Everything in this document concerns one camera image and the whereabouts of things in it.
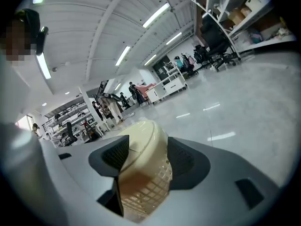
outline cardboard box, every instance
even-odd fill
[[[239,25],[244,18],[245,16],[238,8],[234,9],[228,16],[228,19],[232,20],[235,25]]]

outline floor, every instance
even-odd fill
[[[199,71],[190,89],[136,109],[119,128],[154,120],[169,136],[241,155],[284,186],[300,155],[300,62],[293,52],[251,54],[219,73]]]

